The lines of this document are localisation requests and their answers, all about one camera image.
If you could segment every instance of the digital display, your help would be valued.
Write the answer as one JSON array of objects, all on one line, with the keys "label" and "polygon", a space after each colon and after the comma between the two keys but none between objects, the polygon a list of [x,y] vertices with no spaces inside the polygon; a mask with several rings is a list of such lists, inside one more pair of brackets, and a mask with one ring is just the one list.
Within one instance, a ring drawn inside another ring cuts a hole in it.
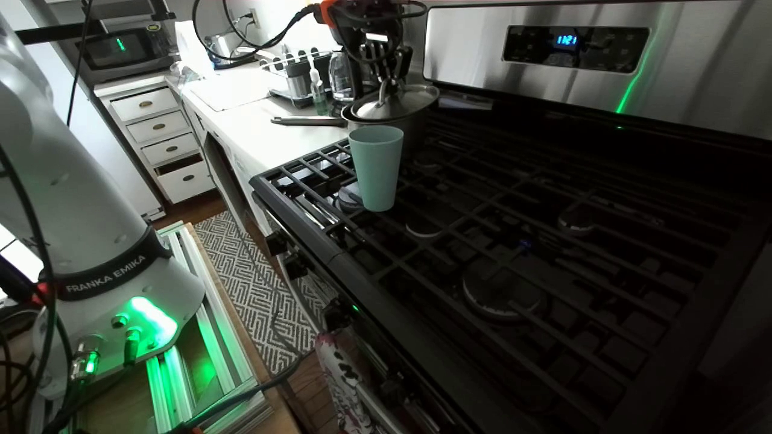
[{"label": "digital display", "polygon": [[555,48],[576,51],[576,46],[579,46],[579,37],[576,34],[556,34],[555,37]]},{"label": "digital display", "polygon": [[144,63],[151,57],[147,34],[137,31],[105,34],[83,45],[83,61],[94,70]]}]

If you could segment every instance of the white cabinet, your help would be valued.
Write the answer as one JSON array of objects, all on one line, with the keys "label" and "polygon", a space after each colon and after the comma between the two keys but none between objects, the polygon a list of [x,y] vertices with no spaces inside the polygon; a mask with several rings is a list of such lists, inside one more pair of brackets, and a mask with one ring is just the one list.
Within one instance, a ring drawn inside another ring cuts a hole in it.
[{"label": "white cabinet", "polygon": [[161,188],[168,192],[170,202],[184,202],[193,196],[211,192],[211,178],[205,163],[187,165],[158,177]]},{"label": "white cabinet", "polygon": [[215,188],[191,118],[163,75],[98,86],[94,94],[168,202],[184,202]]},{"label": "white cabinet", "polygon": [[149,167],[158,169],[163,165],[173,165],[184,157],[197,154],[197,142],[193,135],[181,135],[166,142],[156,142],[140,149]]},{"label": "white cabinet", "polygon": [[175,100],[168,89],[147,92],[128,100],[114,102],[116,120],[133,123],[137,118],[166,114],[175,108]]},{"label": "white cabinet", "polygon": [[134,126],[128,126],[128,135],[137,147],[168,140],[173,135],[191,133],[191,123],[181,112],[163,114]]}]

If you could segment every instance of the knob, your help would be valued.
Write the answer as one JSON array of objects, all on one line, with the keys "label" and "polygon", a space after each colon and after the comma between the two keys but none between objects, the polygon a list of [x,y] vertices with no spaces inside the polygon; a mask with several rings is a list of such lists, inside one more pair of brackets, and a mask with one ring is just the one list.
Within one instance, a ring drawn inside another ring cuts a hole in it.
[{"label": "knob", "polygon": [[289,257],[284,257],[279,262],[283,262],[289,281],[298,281],[309,274],[309,264],[307,264],[307,258],[301,258],[298,251],[291,251]]},{"label": "knob", "polygon": [[272,231],[266,236],[266,247],[269,257],[284,257],[289,251],[291,240],[284,231]]}]

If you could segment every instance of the burner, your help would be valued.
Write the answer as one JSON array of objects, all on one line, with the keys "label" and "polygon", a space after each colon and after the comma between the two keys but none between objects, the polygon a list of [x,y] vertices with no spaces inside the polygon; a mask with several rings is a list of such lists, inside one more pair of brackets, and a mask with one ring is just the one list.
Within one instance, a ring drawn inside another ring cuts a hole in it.
[{"label": "burner", "polygon": [[538,288],[529,286],[512,270],[494,269],[497,266],[492,262],[477,262],[460,282],[462,300],[476,315],[489,321],[520,321],[523,316],[508,310],[512,305],[529,315],[545,310],[547,296]]},{"label": "burner", "polygon": [[556,227],[572,236],[589,236],[595,231],[595,216],[583,206],[568,207],[556,217]]}]

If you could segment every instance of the oven door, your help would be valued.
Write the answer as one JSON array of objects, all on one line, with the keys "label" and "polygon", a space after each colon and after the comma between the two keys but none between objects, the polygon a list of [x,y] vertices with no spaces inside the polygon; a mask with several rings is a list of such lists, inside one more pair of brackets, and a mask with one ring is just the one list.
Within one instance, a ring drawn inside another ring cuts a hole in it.
[{"label": "oven door", "polygon": [[462,433],[449,406],[407,375],[396,347],[379,325],[360,316],[338,282],[303,251],[284,225],[269,219],[268,251],[276,262],[289,289],[318,325],[315,358],[331,389],[339,430],[350,434],[377,433]]}]

